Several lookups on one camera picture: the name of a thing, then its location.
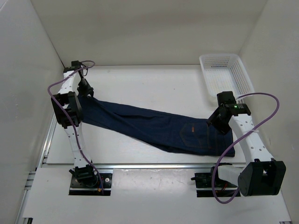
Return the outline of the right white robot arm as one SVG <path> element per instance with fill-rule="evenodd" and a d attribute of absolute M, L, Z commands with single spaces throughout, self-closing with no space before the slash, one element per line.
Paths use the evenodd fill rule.
<path fill-rule="evenodd" d="M 224 203 L 216 194 L 215 186 L 219 187 L 225 182 L 237 187 L 233 193 L 243 196 L 275 196 L 280 192 L 286 166 L 283 161 L 277 161 L 267 150 L 261 140 L 258 128 L 278 112 L 279 100 L 276 109 L 265 120 L 257 125 L 253 124 L 251 112 L 246 104 L 237 103 L 232 91 L 217 94 L 218 107 L 208 119 L 207 123 L 222 134 L 233 131 L 237 137 L 217 160 L 213 172 L 210 174 L 212 193 L 219 203 Z M 234 165 L 222 164 L 222 158 L 236 144 L 240 144 L 246 166 L 237 168 Z"/>

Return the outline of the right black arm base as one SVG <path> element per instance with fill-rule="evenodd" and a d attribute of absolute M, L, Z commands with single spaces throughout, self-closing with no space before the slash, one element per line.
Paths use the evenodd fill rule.
<path fill-rule="evenodd" d="M 214 197 L 212 192 L 212 174 L 214 171 L 214 164 L 206 164 L 194 167 L 194 175 L 191 177 L 191 182 L 196 186 L 196 193 L 198 198 Z M 237 190 L 237 186 L 228 181 L 221 180 L 218 177 L 218 172 L 215 175 L 215 193 L 218 198 L 233 196 Z"/>

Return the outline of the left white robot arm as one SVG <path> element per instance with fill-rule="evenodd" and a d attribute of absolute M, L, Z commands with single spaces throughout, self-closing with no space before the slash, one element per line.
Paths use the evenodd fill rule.
<path fill-rule="evenodd" d="M 84 119 L 79 97 L 93 96 L 94 91 L 85 79 L 83 70 L 92 66 L 84 65 L 86 61 L 72 61 L 70 67 L 65 67 L 64 78 L 51 84 L 48 94 L 58 124 L 60 124 L 71 145 L 74 158 L 74 168 L 70 170 L 72 176 L 78 182 L 92 187 L 98 181 L 92 159 L 86 152 L 84 137 L 82 134 L 82 121 Z"/>

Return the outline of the dark blue denim trousers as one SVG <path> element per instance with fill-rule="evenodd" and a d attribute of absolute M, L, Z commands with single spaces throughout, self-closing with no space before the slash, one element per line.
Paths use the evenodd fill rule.
<path fill-rule="evenodd" d="M 83 122 L 140 140 L 162 151 L 199 156 L 220 156 L 233 143 L 205 119 L 154 111 L 79 96 Z"/>

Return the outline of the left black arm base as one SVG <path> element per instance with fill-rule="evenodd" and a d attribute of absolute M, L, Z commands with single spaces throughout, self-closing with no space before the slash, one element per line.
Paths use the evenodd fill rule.
<path fill-rule="evenodd" d="M 112 188 L 112 173 L 100 173 L 90 165 L 83 168 L 70 169 L 71 181 L 69 187 L 70 196 L 110 196 Z"/>

